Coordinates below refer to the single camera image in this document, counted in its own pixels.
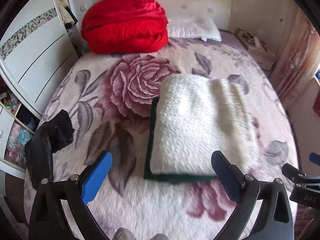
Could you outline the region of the white pillow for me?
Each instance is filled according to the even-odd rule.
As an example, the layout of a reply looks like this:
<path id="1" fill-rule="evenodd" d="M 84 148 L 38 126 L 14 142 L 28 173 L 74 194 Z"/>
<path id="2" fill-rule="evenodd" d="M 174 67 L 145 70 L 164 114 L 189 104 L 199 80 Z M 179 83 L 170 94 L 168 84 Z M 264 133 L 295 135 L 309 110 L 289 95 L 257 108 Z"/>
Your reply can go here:
<path id="1" fill-rule="evenodd" d="M 221 42 L 221 34 L 214 21 L 208 17 L 170 20 L 168 36 L 172 38 L 198 38 L 204 42 Z"/>

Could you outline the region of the white nightstand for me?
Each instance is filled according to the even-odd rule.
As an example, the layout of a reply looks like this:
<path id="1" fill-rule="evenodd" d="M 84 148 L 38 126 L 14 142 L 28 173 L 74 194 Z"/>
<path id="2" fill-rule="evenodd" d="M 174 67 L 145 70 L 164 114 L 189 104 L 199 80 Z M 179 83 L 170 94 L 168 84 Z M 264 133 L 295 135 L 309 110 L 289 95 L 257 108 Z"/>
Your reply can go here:
<path id="1" fill-rule="evenodd" d="M 259 66 L 269 72 L 275 62 L 275 54 L 267 47 L 265 42 L 253 36 L 250 32 L 237 28 L 236 37 L 247 49 L 249 55 L 255 59 Z"/>

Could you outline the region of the white wardrobe drawer unit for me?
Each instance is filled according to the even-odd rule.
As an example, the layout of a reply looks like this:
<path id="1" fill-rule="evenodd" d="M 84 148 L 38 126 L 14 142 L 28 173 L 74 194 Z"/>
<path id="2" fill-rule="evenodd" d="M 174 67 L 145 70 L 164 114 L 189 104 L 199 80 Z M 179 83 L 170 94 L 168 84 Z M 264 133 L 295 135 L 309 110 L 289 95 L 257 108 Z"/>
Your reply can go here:
<path id="1" fill-rule="evenodd" d="M 39 120 L 20 102 L 1 103 L 1 171 L 25 179 L 25 144 Z"/>

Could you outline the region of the beige bed headboard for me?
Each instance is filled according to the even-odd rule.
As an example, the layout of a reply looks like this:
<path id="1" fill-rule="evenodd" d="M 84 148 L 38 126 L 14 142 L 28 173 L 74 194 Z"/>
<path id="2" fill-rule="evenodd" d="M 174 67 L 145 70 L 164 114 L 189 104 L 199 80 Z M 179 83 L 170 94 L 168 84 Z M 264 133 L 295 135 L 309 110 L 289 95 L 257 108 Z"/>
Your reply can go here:
<path id="1" fill-rule="evenodd" d="M 206 17 L 222 30 L 229 27 L 233 0 L 156 0 L 169 20 Z"/>

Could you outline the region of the pink curtain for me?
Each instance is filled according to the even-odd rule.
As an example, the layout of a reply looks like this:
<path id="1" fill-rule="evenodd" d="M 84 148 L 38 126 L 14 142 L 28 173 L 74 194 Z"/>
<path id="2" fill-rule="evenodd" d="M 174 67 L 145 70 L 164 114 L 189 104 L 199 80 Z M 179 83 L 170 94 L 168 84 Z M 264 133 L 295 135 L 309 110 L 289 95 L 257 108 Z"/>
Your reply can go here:
<path id="1" fill-rule="evenodd" d="M 270 77 L 286 111 L 304 93 L 318 68 L 319 34 L 304 12 L 298 10 L 287 42 Z"/>

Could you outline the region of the red quilt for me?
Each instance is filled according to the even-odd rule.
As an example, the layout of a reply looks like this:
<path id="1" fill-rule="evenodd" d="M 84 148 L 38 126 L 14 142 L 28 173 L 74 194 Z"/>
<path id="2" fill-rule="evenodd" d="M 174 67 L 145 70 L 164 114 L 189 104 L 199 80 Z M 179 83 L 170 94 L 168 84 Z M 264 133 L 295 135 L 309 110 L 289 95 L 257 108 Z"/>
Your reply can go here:
<path id="1" fill-rule="evenodd" d="M 101 0 L 85 13 L 81 37 L 94 53 L 153 53 L 169 42 L 167 25 L 156 0 Z"/>

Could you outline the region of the black garment on bed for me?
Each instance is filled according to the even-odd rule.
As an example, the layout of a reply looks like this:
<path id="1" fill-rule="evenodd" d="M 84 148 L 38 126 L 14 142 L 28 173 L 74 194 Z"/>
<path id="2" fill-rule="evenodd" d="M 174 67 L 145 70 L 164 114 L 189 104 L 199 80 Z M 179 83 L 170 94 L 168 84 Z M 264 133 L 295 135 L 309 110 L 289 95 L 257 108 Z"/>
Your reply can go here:
<path id="1" fill-rule="evenodd" d="M 38 189 L 41 180 L 53 181 L 53 154 L 73 142 L 74 129 L 67 111 L 62 109 L 44 122 L 26 143 L 24 152 L 32 187 Z"/>

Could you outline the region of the beige hanging garment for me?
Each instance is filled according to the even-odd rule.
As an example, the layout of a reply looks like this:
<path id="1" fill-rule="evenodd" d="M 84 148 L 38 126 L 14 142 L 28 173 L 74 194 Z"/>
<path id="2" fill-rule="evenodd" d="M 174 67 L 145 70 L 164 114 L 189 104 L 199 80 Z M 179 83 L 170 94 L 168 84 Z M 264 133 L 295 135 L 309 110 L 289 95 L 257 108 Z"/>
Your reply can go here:
<path id="1" fill-rule="evenodd" d="M 78 20 L 73 15 L 69 7 L 68 0 L 56 0 L 56 2 L 65 28 L 71 29 L 75 24 L 77 24 Z"/>

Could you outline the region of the floral plush bed blanket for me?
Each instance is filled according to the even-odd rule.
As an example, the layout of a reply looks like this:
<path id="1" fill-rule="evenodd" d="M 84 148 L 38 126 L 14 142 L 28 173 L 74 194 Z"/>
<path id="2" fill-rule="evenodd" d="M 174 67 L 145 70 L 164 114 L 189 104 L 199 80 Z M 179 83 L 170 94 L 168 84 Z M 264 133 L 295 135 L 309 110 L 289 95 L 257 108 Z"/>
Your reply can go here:
<path id="1" fill-rule="evenodd" d="M 165 183 L 143 178 L 153 98 L 174 73 L 223 78 L 245 93 L 258 139 L 259 158 L 249 166 L 261 180 L 282 177 L 281 168 L 298 166 L 291 126 L 260 66 L 235 35 L 221 42 L 171 38 L 149 54 L 86 53 L 71 68 L 42 116 L 64 109 L 74 128 L 73 142 L 53 154 L 53 178 L 65 181 L 82 172 L 104 150 L 116 159 L 88 208 L 107 237 L 119 228 L 136 239 L 157 233 L 169 239 L 213 239 L 233 211 L 217 180 Z"/>

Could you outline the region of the white wardrobe sliding door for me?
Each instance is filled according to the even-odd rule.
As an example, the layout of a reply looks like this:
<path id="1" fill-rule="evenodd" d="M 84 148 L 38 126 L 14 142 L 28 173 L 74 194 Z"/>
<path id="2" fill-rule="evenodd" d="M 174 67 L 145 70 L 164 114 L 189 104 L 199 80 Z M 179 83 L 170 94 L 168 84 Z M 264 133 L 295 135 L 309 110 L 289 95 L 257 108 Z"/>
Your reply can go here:
<path id="1" fill-rule="evenodd" d="M 1 76 L 36 116 L 78 55 L 63 25 L 56 0 L 29 0 L 1 39 Z"/>

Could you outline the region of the cream fluffy sweater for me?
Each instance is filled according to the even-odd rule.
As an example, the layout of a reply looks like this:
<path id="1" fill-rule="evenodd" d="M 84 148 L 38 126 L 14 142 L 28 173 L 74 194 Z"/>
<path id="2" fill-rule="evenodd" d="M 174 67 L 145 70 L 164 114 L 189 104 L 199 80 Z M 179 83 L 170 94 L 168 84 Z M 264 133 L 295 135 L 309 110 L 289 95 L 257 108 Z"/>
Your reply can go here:
<path id="1" fill-rule="evenodd" d="M 215 151 L 242 172 L 259 157 L 253 117 L 241 85 L 191 74 L 167 77 L 156 107 L 151 173 L 214 176 Z"/>

